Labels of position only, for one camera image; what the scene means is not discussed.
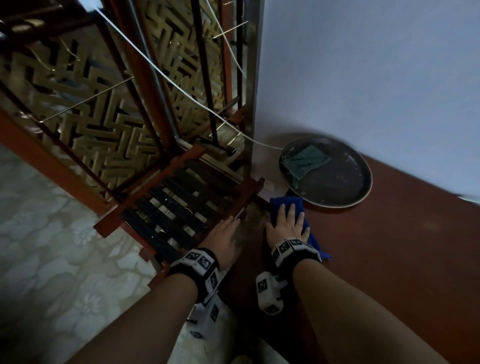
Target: electrical outlet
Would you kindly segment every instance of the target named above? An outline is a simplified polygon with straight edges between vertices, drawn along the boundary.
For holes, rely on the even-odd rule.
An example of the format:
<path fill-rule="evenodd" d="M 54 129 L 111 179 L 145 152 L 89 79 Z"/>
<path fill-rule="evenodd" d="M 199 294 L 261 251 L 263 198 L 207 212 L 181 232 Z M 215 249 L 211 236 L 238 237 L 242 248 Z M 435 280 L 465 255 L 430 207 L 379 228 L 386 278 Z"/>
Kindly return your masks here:
<path fill-rule="evenodd" d="M 275 184 L 272 181 L 265 180 L 264 189 L 268 192 L 275 192 Z"/>

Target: forearm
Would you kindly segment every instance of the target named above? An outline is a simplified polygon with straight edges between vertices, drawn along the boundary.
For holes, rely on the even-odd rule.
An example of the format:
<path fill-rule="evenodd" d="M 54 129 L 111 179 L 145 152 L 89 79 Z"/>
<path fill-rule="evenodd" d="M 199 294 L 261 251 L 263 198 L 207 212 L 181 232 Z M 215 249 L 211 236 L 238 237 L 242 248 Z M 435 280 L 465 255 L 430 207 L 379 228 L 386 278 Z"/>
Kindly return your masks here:
<path fill-rule="evenodd" d="M 71 363 L 166 363 L 197 294 L 191 278 L 167 277 L 86 344 Z"/>
<path fill-rule="evenodd" d="M 330 362 L 446 363 L 383 306 L 320 263 L 298 263 L 293 283 Z"/>

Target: wrist strap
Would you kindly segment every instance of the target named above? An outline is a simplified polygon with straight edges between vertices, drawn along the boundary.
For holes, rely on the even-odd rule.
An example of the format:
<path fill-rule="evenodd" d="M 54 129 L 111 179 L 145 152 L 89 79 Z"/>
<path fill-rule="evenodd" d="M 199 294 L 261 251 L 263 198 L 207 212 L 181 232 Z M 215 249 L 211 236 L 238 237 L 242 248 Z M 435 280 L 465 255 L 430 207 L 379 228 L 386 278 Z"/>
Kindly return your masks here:
<path fill-rule="evenodd" d="M 181 273 L 190 277 L 198 289 L 195 303 L 205 304 L 213 296 L 220 282 L 218 267 L 218 260 L 210 249 L 191 249 L 171 264 L 168 275 Z"/>
<path fill-rule="evenodd" d="M 272 250 L 272 258 L 278 269 L 279 279 L 292 280 L 293 268 L 303 259 L 322 262 L 320 253 L 311 245 L 297 238 L 282 239 Z"/>

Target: white wall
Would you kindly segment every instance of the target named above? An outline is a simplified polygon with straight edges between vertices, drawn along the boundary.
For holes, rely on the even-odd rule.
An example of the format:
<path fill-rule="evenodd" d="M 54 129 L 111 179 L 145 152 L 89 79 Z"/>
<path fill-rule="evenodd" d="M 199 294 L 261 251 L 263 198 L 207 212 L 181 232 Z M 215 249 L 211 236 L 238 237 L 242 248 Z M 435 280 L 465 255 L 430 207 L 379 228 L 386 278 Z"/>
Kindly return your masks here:
<path fill-rule="evenodd" d="M 480 196 L 480 1 L 265 0 L 259 62 L 259 141 L 326 132 Z M 255 146 L 252 175 L 279 195 L 277 158 Z"/>

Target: white wire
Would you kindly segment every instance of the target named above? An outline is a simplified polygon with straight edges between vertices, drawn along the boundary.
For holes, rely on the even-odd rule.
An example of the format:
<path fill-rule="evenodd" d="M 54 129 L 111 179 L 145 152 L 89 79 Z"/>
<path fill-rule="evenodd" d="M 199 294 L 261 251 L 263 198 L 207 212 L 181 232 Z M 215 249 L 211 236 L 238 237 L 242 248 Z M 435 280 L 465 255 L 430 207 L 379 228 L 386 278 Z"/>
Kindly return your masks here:
<path fill-rule="evenodd" d="M 207 106 L 204 106 L 202 105 L 200 102 L 198 102 L 197 100 L 195 100 L 193 97 L 191 97 L 188 93 L 186 93 L 184 90 L 182 90 L 180 88 L 180 86 L 178 86 L 175 82 L 173 82 L 172 80 L 170 80 L 166 74 L 164 74 L 146 55 L 144 55 L 142 53 L 141 50 L 138 49 L 138 47 L 136 45 L 133 44 L 133 42 L 127 38 L 127 36 L 125 34 L 122 33 L 122 31 L 120 29 L 117 28 L 117 26 L 105 15 L 103 14 L 99 8 L 96 8 L 95 9 L 105 20 L 107 23 L 109 23 L 113 29 L 115 29 L 122 37 L 123 39 L 125 39 L 138 53 L 140 53 L 142 55 L 143 58 L 145 58 L 145 60 L 152 65 L 153 68 L 155 68 L 157 70 L 158 73 L 160 73 L 163 77 L 165 77 L 165 79 L 167 79 L 172 85 L 174 85 L 180 92 L 182 92 L 186 97 L 188 97 L 190 100 L 192 100 L 195 104 L 197 104 L 198 106 L 200 106 L 201 108 L 204 108 L 205 110 L 211 112 L 212 114 L 214 114 L 216 117 L 218 117 L 219 119 L 223 120 L 225 122 L 225 124 L 227 124 L 230 128 L 234 129 L 236 132 L 238 132 L 238 129 L 233 126 L 232 124 L 230 124 L 226 119 L 224 119 L 223 117 L 221 117 L 220 115 L 218 115 L 215 111 L 213 110 L 210 110 Z M 268 148 L 272 148 L 272 149 L 279 149 L 279 150 L 283 150 L 283 148 L 279 148 L 277 146 L 269 146 L 268 144 L 264 144 L 264 143 L 260 143 L 260 142 L 257 142 L 256 140 L 250 138 L 249 136 L 245 135 L 244 133 L 240 132 L 245 138 L 247 138 L 248 140 L 251 140 L 252 142 L 260 145 L 260 146 L 266 146 Z"/>
<path fill-rule="evenodd" d="M 240 72 L 243 74 L 243 77 L 247 78 L 247 75 L 245 74 L 245 72 L 243 71 L 243 69 L 240 67 L 237 59 L 235 58 L 235 55 L 233 54 L 232 48 L 230 47 L 230 42 L 228 41 L 227 37 L 225 36 L 225 32 L 223 31 L 222 26 L 220 25 L 220 22 L 219 22 L 218 19 L 216 18 L 215 11 L 212 9 L 212 6 L 210 5 L 210 1 L 209 1 L 209 0 L 206 0 L 206 1 L 207 1 L 208 8 L 210 9 L 210 12 L 211 12 L 212 15 L 213 15 L 213 18 L 215 19 L 216 24 L 218 25 L 218 28 L 220 28 L 220 32 L 222 32 L 223 39 L 225 39 L 225 43 L 227 44 L 227 47 L 228 47 L 228 49 L 230 50 L 230 53 L 231 53 L 231 55 L 232 55 L 233 60 L 234 60 L 235 63 L 237 64 L 237 67 L 238 67 L 238 69 L 240 70 Z M 239 43 L 237 42 L 237 47 L 242 47 L 242 44 L 239 44 Z"/>

